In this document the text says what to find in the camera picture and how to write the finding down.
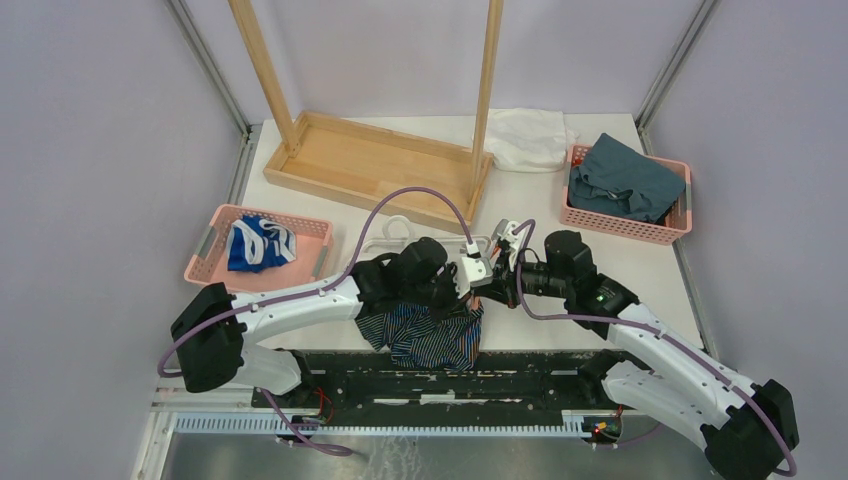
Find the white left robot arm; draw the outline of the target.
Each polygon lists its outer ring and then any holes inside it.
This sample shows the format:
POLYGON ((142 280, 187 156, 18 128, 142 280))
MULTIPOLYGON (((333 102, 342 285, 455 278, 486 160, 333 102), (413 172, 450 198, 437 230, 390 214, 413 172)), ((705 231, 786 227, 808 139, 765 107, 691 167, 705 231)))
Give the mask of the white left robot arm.
POLYGON ((423 237, 399 253, 357 261, 346 273, 297 287, 232 294, 222 283, 210 284, 171 326, 176 375, 191 393, 239 383, 300 407, 313 397, 313 378, 295 353, 268 349, 262 341, 387 313, 400 304, 423 306, 441 319, 490 278, 488 261, 476 246, 450 261, 441 243, 423 237))

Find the navy striped boxer underwear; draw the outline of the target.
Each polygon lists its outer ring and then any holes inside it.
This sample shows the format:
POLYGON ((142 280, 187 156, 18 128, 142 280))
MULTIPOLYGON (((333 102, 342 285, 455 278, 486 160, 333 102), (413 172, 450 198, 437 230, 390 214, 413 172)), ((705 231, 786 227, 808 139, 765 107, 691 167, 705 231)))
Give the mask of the navy striped boxer underwear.
POLYGON ((394 365, 417 370, 466 371, 480 352, 484 308, 461 308, 436 320, 420 305, 401 304, 388 313, 355 321, 370 346, 390 352, 394 365))

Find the white plastic clip hanger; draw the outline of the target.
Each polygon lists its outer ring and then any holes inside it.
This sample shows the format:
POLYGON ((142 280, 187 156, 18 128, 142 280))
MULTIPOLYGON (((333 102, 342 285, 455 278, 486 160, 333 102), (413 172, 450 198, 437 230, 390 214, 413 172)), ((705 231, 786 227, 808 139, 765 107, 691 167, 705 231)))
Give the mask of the white plastic clip hanger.
POLYGON ((416 225, 403 215, 378 221, 377 226, 377 232, 368 233, 363 241, 358 261, 396 254, 403 265, 419 262, 459 265, 468 256, 468 242, 462 232, 449 233, 416 225))

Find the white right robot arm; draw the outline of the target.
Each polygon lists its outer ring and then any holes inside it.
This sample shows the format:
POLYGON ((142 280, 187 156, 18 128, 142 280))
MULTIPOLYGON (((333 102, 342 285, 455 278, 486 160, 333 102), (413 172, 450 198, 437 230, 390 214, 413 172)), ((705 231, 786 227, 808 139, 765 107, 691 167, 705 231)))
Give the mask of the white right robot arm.
POLYGON ((600 273, 575 231, 553 232, 545 260, 526 261, 534 227, 505 221, 496 228, 490 281, 475 291, 534 320, 573 321, 614 345, 577 382, 585 405, 611 401, 648 415, 698 447, 725 479, 797 475, 799 433, 786 387, 757 383, 693 346, 600 273))

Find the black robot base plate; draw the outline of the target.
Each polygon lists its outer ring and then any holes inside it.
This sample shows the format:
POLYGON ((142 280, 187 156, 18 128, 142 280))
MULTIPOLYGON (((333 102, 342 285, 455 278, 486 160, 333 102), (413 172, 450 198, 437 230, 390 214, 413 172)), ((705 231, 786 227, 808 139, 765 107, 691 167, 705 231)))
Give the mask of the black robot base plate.
POLYGON ((387 353, 308 351, 306 384, 278 396, 285 412, 332 427, 553 427, 562 414, 617 412, 585 373, 593 351, 484 352, 465 371, 415 369, 387 353))

